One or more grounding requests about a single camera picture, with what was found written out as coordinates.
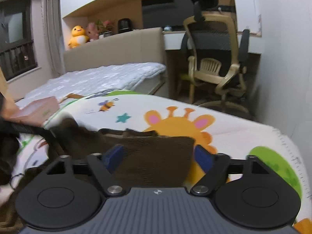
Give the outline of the brown polka dot corduroy garment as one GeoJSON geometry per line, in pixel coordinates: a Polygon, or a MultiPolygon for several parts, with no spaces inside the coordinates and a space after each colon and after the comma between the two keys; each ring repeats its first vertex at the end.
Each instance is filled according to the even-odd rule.
{"type": "Polygon", "coordinates": [[[50,129],[1,120],[1,184],[13,177],[22,133],[40,135],[48,158],[27,168],[1,206],[1,233],[29,224],[67,230],[91,219],[110,197],[109,187],[179,187],[190,169],[195,141],[155,131],[98,131],[72,118],[50,129]]]}

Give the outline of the cartoon animal print blanket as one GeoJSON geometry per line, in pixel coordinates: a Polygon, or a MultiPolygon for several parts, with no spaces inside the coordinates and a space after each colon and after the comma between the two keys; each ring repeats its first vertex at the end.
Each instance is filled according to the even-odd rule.
{"type": "MultiPolygon", "coordinates": [[[[215,110],[131,91],[77,96],[38,126],[50,129],[72,118],[79,126],[192,138],[188,175],[179,187],[133,186],[105,199],[88,221],[67,230],[41,230],[25,224],[16,233],[311,233],[311,192],[296,145],[271,126],[215,110]],[[228,179],[212,195],[192,195],[204,172],[196,163],[197,145],[230,156],[228,179]]],[[[21,134],[9,193],[27,168],[48,158],[39,135],[21,134]]]]}

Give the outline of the white quilted mattress pad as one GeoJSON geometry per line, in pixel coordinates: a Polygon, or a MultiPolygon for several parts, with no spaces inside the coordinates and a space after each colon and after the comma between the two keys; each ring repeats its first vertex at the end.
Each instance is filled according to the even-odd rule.
{"type": "Polygon", "coordinates": [[[29,103],[47,97],[60,101],[68,94],[87,96],[105,90],[131,90],[150,94],[163,83],[166,66],[156,62],[128,63],[68,72],[50,79],[44,85],[27,93],[16,104],[23,108],[29,103]]]}

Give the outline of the grey window curtain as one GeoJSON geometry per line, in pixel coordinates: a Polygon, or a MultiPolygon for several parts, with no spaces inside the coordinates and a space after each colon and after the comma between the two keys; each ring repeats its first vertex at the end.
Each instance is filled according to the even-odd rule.
{"type": "Polygon", "coordinates": [[[41,13],[52,75],[59,77],[65,74],[63,62],[65,46],[61,27],[60,0],[41,0],[41,13]]]}

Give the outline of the beige mesh office chair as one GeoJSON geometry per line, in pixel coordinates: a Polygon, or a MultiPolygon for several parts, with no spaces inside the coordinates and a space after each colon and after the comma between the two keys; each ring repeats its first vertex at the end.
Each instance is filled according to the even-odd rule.
{"type": "Polygon", "coordinates": [[[212,13],[218,0],[190,0],[194,14],[183,21],[185,34],[181,50],[188,59],[189,101],[195,102],[195,88],[208,86],[209,101],[201,107],[224,113],[250,111],[244,104],[247,85],[244,76],[249,56],[250,30],[245,28],[238,37],[234,19],[221,12],[212,13]],[[197,49],[192,38],[194,32],[225,33],[230,36],[230,51],[197,49]]]}

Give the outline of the yellow duck plush toy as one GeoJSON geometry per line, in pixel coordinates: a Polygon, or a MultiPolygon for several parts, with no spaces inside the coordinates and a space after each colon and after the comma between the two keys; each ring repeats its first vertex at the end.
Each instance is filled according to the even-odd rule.
{"type": "Polygon", "coordinates": [[[76,25],[71,31],[71,38],[69,40],[68,46],[70,49],[73,49],[87,43],[88,41],[89,37],[86,35],[85,29],[80,25],[76,25]]]}

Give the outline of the pink plush toy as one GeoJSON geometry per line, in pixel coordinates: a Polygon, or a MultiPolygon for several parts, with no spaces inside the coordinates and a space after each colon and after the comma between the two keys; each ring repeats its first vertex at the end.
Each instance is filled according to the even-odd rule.
{"type": "Polygon", "coordinates": [[[97,25],[95,23],[88,23],[86,27],[86,35],[89,37],[89,41],[94,41],[99,39],[99,33],[97,25]]]}

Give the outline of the beige bed headboard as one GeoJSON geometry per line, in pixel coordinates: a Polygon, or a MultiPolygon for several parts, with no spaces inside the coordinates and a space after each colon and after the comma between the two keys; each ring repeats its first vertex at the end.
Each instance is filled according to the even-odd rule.
{"type": "Polygon", "coordinates": [[[162,28],[147,28],[105,37],[65,51],[66,72],[127,63],[165,64],[162,28]]]}

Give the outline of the white desk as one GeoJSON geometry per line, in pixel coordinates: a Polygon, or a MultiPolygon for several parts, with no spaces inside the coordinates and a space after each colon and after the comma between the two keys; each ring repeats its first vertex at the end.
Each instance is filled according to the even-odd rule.
{"type": "MultiPolygon", "coordinates": [[[[180,50],[184,31],[163,31],[165,50],[180,50]]],[[[225,33],[194,32],[192,38],[197,49],[230,51],[230,36],[225,33]]],[[[249,53],[262,54],[264,39],[250,35],[249,53]]]]}

